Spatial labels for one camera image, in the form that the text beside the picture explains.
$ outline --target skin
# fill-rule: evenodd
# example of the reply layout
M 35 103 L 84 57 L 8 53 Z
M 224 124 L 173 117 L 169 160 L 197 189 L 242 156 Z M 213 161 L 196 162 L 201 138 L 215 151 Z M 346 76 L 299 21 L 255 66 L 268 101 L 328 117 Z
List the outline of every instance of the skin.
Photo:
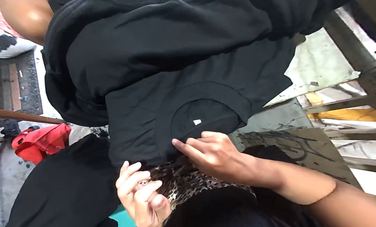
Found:
M 202 132 L 201 138 L 173 145 L 204 173 L 230 183 L 265 187 L 310 211 L 330 227 L 376 227 L 376 201 L 361 190 L 325 174 L 238 152 L 227 135 Z M 160 227 L 170 214 L 168 200 L 156 190 L 161 183 L 138 183 L 150 178 L 140 163 L 125 162 L 116 183 L 119 198 L 137 227 Z
M 42 45 L 54 15 L 47 0 L 0 0 L 6 22 L 21 36 Z

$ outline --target hand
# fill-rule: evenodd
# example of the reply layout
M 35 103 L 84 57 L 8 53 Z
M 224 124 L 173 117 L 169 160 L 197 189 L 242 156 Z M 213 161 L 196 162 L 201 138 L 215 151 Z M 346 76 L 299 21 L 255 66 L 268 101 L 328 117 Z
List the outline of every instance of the hand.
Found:
M 226 134 L 204 131 L 200 139 L 189 138 L 186 144 L 173 139 L 172 143 L 202 172 L 225 182 L 253 184 L 258 159 L 240 153 Z
M 150 178 L 149 171 L 138 171 L 140 167 L 140 162 L 131 166 L 127 161 L 123 164 L 116 181 L 118 197 L 137 227 L 160 227 L 171 213 L 170 202 L 156 192 L 161 181 L 139 184 Z

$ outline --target yellow object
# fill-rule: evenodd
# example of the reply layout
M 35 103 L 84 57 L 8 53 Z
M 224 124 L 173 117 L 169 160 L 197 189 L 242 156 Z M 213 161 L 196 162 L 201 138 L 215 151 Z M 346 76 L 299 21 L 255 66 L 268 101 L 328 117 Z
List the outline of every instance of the yellow object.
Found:
M 323 104 L 322 98 L 315 92 L 310 92 L 306 94 L 306 98 L 310 101 L 312 106 Z
M 334 119 L 351 121 L 376 121 L 375 109 L 341 109 L 307 115 L 312 119 Z

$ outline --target neckline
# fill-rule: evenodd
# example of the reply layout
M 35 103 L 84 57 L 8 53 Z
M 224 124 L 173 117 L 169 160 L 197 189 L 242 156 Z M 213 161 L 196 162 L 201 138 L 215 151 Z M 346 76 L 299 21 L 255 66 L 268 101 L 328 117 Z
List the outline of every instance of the neckline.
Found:
M 162 101 L 154 121 L 156 152 L 162 159 L 169 160 L 175 156 L 175 148 L 171 144 L 171 123 L 175 113 L 185 104 L 201 99 L 210 99 L 226 105 L 245 124 L 252 115 L 251 102 L 224 84 L 200 82 L 174 90 Z

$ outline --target sleeve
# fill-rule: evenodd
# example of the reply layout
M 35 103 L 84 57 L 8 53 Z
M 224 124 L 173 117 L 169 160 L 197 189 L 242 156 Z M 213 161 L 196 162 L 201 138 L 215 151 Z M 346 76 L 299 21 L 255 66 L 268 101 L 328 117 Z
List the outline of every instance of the sleeve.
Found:
M 296 33 L 311 34 L 321 29 L 328 15 L 350 0 L 250 0 L 265 11 L 272 24 L 269 39 Z

